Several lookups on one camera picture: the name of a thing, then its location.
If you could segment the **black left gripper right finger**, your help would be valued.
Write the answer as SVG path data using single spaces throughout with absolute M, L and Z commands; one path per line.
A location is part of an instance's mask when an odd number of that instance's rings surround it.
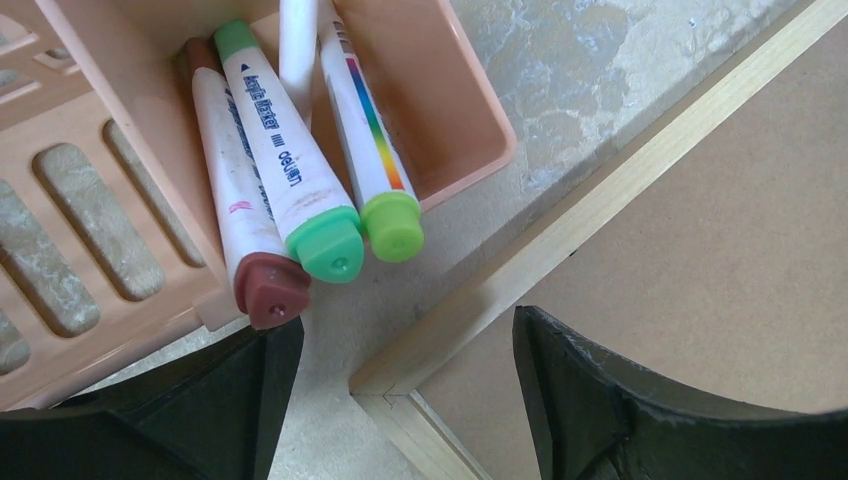
M 843 479 L 847 414 L 712 394 L 650 370 L 544 310 L 514 311 L 513 355 L 545 479 Z

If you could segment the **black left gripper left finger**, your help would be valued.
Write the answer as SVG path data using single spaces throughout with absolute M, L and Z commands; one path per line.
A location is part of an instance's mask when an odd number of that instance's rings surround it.
M 265 479 L 304 344 L 244 328 L 49 409 L 1 416 L 5 479 Z

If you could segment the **wooden picture frame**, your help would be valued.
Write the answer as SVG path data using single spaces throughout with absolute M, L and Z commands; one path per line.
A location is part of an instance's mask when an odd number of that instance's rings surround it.
M 350 378 L 354 400 L 429 479 L 485 469 L 419 387 L 847 14 L 792 6 Z

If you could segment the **brown frame backing board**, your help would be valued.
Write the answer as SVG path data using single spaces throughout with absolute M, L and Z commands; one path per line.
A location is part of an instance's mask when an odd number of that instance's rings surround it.
M 846 24 L 423 384 L 491 477 L 545 479 L 513 355 L 519 306 L 712 394 L 847 414 Z

